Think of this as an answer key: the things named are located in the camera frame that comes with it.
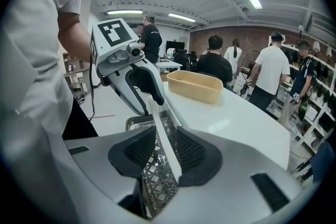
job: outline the tan plastic tray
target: tan plastic tray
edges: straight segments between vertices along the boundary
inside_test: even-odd
[[[214,104],[223,89],[221,80],[188,71],[178,70],[169,73],[167,79],[171,92],[207,104]]]

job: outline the white t-shirt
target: white t-shirt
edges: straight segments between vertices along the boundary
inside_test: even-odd
[[[282,74],[289,75],[289,62],[284,52],[275,46],[263,49],[256,63],[261,65],[261,71],[256,85],[264,91],[275,95]]]
[[[59,11],[79,14],[80,4],[81,0],[12,0],[0,24],[8,46],[25,57],[37,73],[15,109],[59,135],[65,129],[74,98],[58,65],[57,18]],[[20,87],[20,83],[11,87]]]
[[[242,53],[241,53],[241,49],[239,49],[237,47],[237,57],[234,57],[234,51],[235,51],[235,47],[228,47],[225,54],[224,54],[224,58],[226,60],[228,60],[231,64],[232,67],[232,74],[236,74],[237,72],[237,64],[238,64],[238,60],[241,57]]]

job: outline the man in white t-shirt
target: man in white t-shirt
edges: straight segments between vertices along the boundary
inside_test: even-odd
[[[272,46],[260,52],[251,75],[246,81],[246,84],[250,84],[261,68],[249,101],[263,111],[266,111],[275,97],[279,83],[284,82],[286,76],[290,74],[288,59],[280,49],[283,40],[282,35],[275,32],[271,35],[271,40]]]
[[[72,56],[90,61],[90,35],[80,23],[80,5],[81,0],[11,0],[0,24],[3,60],[10,59],[6,68],[15,76],[6,84],[1,77],[0,84],[8,88],[2,89],[0,104],[63,139],[97,136],[58,65],[59,43]]]

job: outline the white table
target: white table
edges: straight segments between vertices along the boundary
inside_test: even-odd
[[[177,62],[172,62],[167,60],[167,62],[157,62],[156,67],[158,72],[160,73],[160,69],[165,69],[165,68],[177,68],[178,70],[180,69],[182,65],[177,63]]]
[[[249,145],[287,170],[290,133],[262,110],[226,89],[209,105],[170,92],[168,83],[163,84],[168,109],[183,127]]]

